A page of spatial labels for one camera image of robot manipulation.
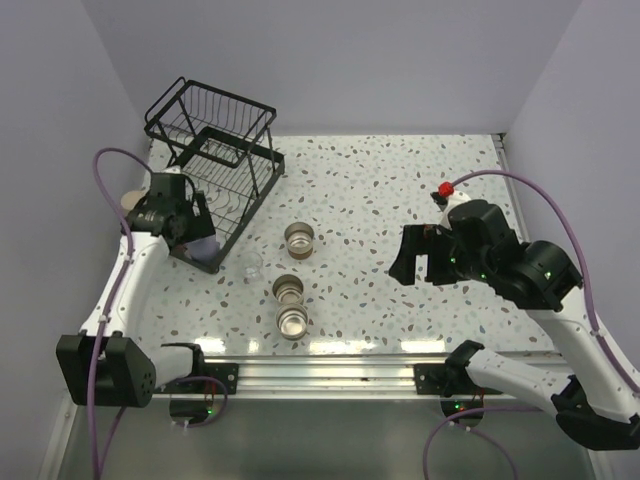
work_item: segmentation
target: metal cup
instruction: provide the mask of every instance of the metal cup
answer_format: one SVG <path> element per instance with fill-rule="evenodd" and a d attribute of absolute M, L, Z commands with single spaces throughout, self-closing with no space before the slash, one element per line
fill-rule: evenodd
<path fill-rule="evenodd" d="M 287 340 L 298 340 L 307 333 L 307 309 L 297 303 L 283 305 L 276 313 L 278 330 Z"/>
<path fill-rule="evenodd" d="M 292 223 L 284 231 L 287 250 L 296 260 L 304 260 L 313 253 L 313 228 L 304 222 Z"/>
<path fill-rule="evenodd" d="M 290 303 L 302 304 L 304 301 L 304 285 L 295 275 L 282 275 L 273 282 L 273 294 L 282 305 Z"/>

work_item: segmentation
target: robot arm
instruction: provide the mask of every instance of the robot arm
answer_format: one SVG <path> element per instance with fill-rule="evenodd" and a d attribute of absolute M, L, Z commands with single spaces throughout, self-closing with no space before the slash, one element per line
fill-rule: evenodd
<path fill-rule="evenodd" d="M 592 332 L 582 278 L 558 246 L 521 243 L 496 205 L 462 192 L 433 194 L 443 210 L 437 225 L 404 227 L 398 258 L 389 274 L 415 282 L 415 255 L 428 255 L 426 281 L 487 283 L 526 311 L 553 340 L 574 375 L 566 376 L 510 360 L 466 341 L 446 361 L 448 380 L 513 395 L 554 415 L 562 430 L 594 450 L 640 447 L 640 401 Z M 625 372 L 640 378 L 617 344 L 607 343 Z"/>
<path fill-rule="evenodd" d="M 103 307 L 125 262 L 129 268 L 115 292 L 101 342 L 96 374 L 98 406 L 144 407 L 153 391 L 175 379 L 198 375 L 204 365 L 195 344 L 168 344 L 143 352 L 133 341 L 155 273 L 172 247 L 215 234 L 202 192 L 193 191 L 197 213 L 187 200 L 187 177 L 179 170 L 154 173 L 149 192 L 127 215 L 132 231 L 133 254 L 128 258 L 127 238 L 120 248 L 104 291 L 77 335 L 63 335 L 56 348 L 73 401 L 87 404 L 89 364 Z"/>

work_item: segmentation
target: black mounting bracket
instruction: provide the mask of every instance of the black mounting bracket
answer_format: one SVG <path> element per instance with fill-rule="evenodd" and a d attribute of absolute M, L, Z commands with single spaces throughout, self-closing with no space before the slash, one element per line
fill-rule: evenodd
<path fill-rule="evenodd" d="M 202 367 L 202 376 L 215 378 L 227 387 L 229 395 L 235 395 L 238 387 L 239 371 L 240 366 L 237 363 L 205 363 Z M 168 383 L 164 390 L 157 389 L 156 393 L 204 394 L 205 387 L 204 382 Z"/>
<path fill-rule="evenodd" d="M 451 381 L 447 365 L 444 363 L 416 363 L 413 366 L 413 381 L 418 395 L 473 395 L 480 387 L 474 383 Z M 484 389 L 485 395 L 501 395 L 491 388 Z"/>

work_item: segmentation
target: red cap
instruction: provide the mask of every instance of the red cap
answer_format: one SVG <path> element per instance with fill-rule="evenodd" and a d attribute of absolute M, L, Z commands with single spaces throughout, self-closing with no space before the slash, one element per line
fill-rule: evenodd
<path fill-rule="evenodd" d="M 451 185 L 451 182 L 444 182 L 442 185 L 440 185 L 438 187 L 438 194 L 444 198 L 453 195 L 453 185 Z"/>

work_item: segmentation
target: cable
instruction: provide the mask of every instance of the cable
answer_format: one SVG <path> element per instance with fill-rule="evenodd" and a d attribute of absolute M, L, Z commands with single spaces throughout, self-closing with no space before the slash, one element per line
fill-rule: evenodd
<path fill-rule="evenodd" d="M 449 415 L 447 418 L 442 420 L 436 426 L 436 428 L 434 428 L 431 431 L 431 433 L 427 437 L 427 441 L 424 444 L 424 450 L 423 450 L 423 453 L 422 453 L 422 473 L 424 474 L 425 480 L 429 480 L 429 467 L 428 467 L 428 464 L 427 464 L 427 460 L 428 460 L 428 456 L 429 456 L 429 448 L 431 447 L 431 443 L 433 442 L 433 439 L 435 438 L 436 434 L 440 431 L 440 429 L 442 429 L 442 427 L 447 425 L 449 422 L 452 422 L 453 420 L 456 420 L 458 418 L 466 417 L 467 415 L 474 415 L 474 414 L 477 414 L 477 413 L 486 413 L 486 412 L 530 412 L 531 413 L 531 412 L 540 412 L 540 411 L 541 410 L 539 410 L 537 408 L 518 407 L 518 406 L 512 406 L 512 407 L 482 407 L 482 408 L 471 408 L 469 410 L 465 410 L 464 412 L 458 412 L 458 413 L 454 413 L 453 415 Z M 462 425 L 458 425 L 458 426 L 460 428 L 463 428 L 463 429 L 467 430 L 467 428 L 463 427 Z M 509 453 L 504 449 L 504 447 L 502 447 L 498 442 L 496 442 L 493 438 L 491 438 L 486 433 L 482 433 L 480 431 L 476 431 L 476 430 L 473 430 L 473 429 L 469 429 L 467 431 L 469 431 L 471 433 L 474 433 L 475 435 L 483 438 L 484 440 L 486 440 L 489 443 L 491 443 L 492 445 L 494 445 L 498 450 L 500 450 L 500 452 L 505 456 L 505 458 L 509 462 L 509 465 L 511 466 L 511 471 L 513 472 L 514 480 L 518 480 L 518 470 L 516 469 L 516 464 L 513 461 L 513 459 L 511 458 L 511 456 L 509 455 Z"/>
<path fill-rule="evenodd" d="M 225 386 L 224 383 L 222 383 L 217 378 L 205 377 L 205 376 L 185 377 L 185 378 L 179 378 L 178 380 L 175 381 L 175 383 L 191 383 L 191 382 L 213 383 L 214 385 L 217 385 L 218 387 L 220 387 L 220 389 L 222 390 L 222 393 L 224 394 L 224 399 L 222 400 L 222 405 L 220 406 L 220 410 L 218 410 L 218 412 L 215 415 L 209 415 L 205 421 L 200 423 L 194 423 L 194 424 L 185 423 L 185 426 L 187 428 L 204 427 L 205 425 L 211 425 L 213 422 L 217 421 L 222 416 L 225 409 L 227 408 L 227 401 L 229 400 L 229 392 L 227 391 L 227 387 Z"/>
<path fill-rule="evenodd" d="M 118 217 L 118 220 L 120 221 L 120 225 L 122 225 L 122 230 L 124 231 L 127 237 L 127 258 L 130 259 L 133 255 L 133 235 L 131 234 L 131 229 L 129 228 L 129 224 L 127 223 L 127 220 L 124 214 L 120 210 L 120 207 L 115 202 L 113 197 L 111 197 L 111 195 L 109 194 L 109 191 L 107 190 L 107 187 L 104 185 L 104 182 L 102 181 L 102 177 L 100 176 L 100 172 L 98 170 L 98 163 L 100 161 L 100 157 L 102 157 L 102 155 L 104 155 L 105 153 L 109 153 L 109 152 L 121 153 L 123 155 L 127 155 L 128 157 L 132 158 L 133 160 L 138 162 L 140 165 L 142 165 L 149 173 L 153 173 L 153 170 L 151 170 L 151 167 L 149 167 L 141 158 L 121 148 L 114 148 L 114 147 L 103 148 L 101 150 L 98 150 L 98 152 L 93 157 L 93 178 L 95 179 L 96 184 L 98 185 L 98 188 L 102 193 L 102 196 L 111 207 L 111 210 L 113 210 L 113 213 L 115 213 L 116 216 Z M 116 280 L 113 282 L 113 285 L 111 286 L 109 295 L 107 296 L 107 300 L 104 304 L 104 308 L 102 309 L 102 317 L 100 318 L 100 324 L 98 325 L 98 331 L 96 333 L 96 337 L 93 343 L 93 350 L 91 352 L 91 362 L 89 364 L 89 378 L 88 378 L 88 385 L 87 385 L 87 420 L 89 423 L 89 444 L 91 449 L 91 463 L 93 467 L 94 480 L 99 480 L 101 475 L 101 464 L 100 464 L 100 457 L 98 454 L 98 436 L 96 431 L 96 404 L 95 404 L 96 371 L 98 368 L 98 357 L 100 356 L 102 337 L 104 336 L 104 331 L 105 331 L 107 322 L 109 321 L 109 314 L 111 313 L 111 307 L 113 306 L 113 302 L 115 300 L 116 294 L 118 293 L 118 289 L 120 288 L 122 280 L 124 279 L 124 276 L 127 273 L 127 269 L 129 268 L 129 263 L 130 263 L 130 260 L 124 261 L 124 263 L 122 264 L 122 268 L 120 269 L 120 272 L 118 272 L 118 276 L 116 277 Z M 118 426 L 118 422 L 114 421 L 115 427 Z M 113 432 L 111 433 L 111 436 L 113 436 L 113 433 L 115 433 L 115 427 L 112 426 Z M 108 442 L 107 443 L 107 448 L 108 448 L 108 445 L 111 442 L 110 438 L 107 439 L 107 442 Z"/>
<path fill-rule="evenodd" d="M 609 360 L 613 368 L 616 370 L 616 372 L 618 372 L 618 375 L 622 377 L 624 382 L 629 386 L 629 388 L 631 388 L 631 390 L 633 390 L 635 394 L 640 394 L 640 385 L 638 385 L 633 380 L 633 378 L 631 378 L 631 376 L 627 373 L 627 371 L 622 366 L 622 364 L 618 361 L 615 354 L 611 350 L 611 347 L 607 343 L 607 340 L 603 336 L 599 335 L 600 325 L 598 324 L 598 316 L 596 315 L 595 304 L 593 301 L 593 289 L 591 286 L 591 277 L 589 276 L 589 269 L 587 268 L 587 260 L 584 256 L 584 253 L 582 252 L 582 248 L 580 247 L 580 244 L 578 243 L 578 239 L 573 229 L 571 228 L 571 225 L 569 224 L 567 217 L 565 217 L 564 213 L 562 213 L 560 206 L 538 184 L 532 182 L 531 180 L 528 180 L 527 178 L 521 175 L 504 172 L 502 170 L 478 170 L 477 172 L 472 172 L 467 175 L 463 175 L 462 177 L 458 178 L 456 181 L 452 182 L 452 185 L 455 187 L 461 184 L 462 182 L 465 182 L 471 178 L 479 177 L 482 175 L 500 175 L 500 176 L 512 178 L 514 180 L 517 180 L 518 182 L 524 183 L 525 185 L 535 190 L 538 194 L 540 194 L 540 196 L 544 198 L 546 202 L 549 204 L 549 206 L 553 209 L 558 219 L 560 220 L 560 223 L 564 227 L 565 232 L 567 232 L 567 236 L 569 237 L 569 240 L 571 241 L 571 245 L 573 246 L 573 249 L 576 252 L 576 256 L 578 257 L 578 264 L 580 265 L 580 270 L 582 271 L 582 277 L 584 280 L 584 301 L 587 307 L 587 317 L 589 319 L 589 325 L 591 326 L 592 334 L 594 335 L 596 341 L 598 342 L 598 345 L 602 349 L 605 357 L 607 357 L 607 359 Z"/>
<path fill-rule="evenodd" d="M 127 407 L 120 407 L 116 417 L 111 422 L 111 428 L 109 428 L 109 433 L 107 433 L 107 440 L 104 443 L 104 448 L 102 449 L 102 460 L 100 460 L 100 476 L 102 476 L 102 472 L 104 471 L 104 464 L 107 461 L 107 453 L 109 453 L 109 447 L 111 446 L 111 440 L 113 440 L 113 436 L 116 433 L 116 429 L 118 428 L 118 424 L 120 423 L 120 419 L 124 412 L 127 410 Z"/>

